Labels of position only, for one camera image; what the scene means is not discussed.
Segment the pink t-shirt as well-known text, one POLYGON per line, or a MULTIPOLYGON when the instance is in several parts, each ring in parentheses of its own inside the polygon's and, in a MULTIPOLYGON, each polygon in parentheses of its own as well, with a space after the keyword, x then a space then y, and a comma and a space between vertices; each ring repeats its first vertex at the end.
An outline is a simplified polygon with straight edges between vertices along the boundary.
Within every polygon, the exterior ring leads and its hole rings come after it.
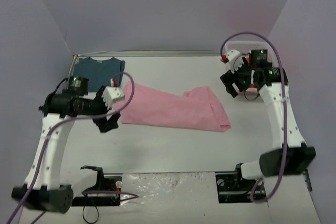
POLYGON ((130 104, 120 114, 123 124, 213 132, 225 132, 231 127, 210 87, 196 87, 176 95, 136 83, 130 104))

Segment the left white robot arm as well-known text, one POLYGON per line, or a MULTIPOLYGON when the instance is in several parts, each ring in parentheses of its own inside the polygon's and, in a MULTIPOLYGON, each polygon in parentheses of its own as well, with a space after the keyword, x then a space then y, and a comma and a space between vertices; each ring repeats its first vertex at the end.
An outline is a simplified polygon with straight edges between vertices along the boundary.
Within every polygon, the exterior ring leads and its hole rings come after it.
POLYGON ((124 99, 120 87, 101 86, 95 97, 88 99, 88 79, 70 77, 67 82, 65 89, 50 93, 39 107, 43 126, 36 156, 23 185, 12 190, 12 199, 28 209, 64 214, 71 207, 75 190, 61 183, 60 169, 76 119, 92 120, 101 133, 118 128, 120 113, 110 110, 124 99))

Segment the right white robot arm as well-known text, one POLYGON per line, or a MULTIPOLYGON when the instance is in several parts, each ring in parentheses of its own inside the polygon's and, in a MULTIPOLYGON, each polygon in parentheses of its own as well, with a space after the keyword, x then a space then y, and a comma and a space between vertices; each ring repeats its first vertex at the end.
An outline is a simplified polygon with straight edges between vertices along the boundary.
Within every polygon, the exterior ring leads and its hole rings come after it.
POLYGON ((221 61, 228 70, 220 79, 226 91, 236 97, 255 87, 266 106, 271 132, 272 149, 253 162, 242 163, 233 175, 233 183, 244 189, 252 179, 302 174, 316 156, 301 135, 289 99, 286 73, 268 61, 266 49, 243 54, 235 49, 226 51, 221 61))

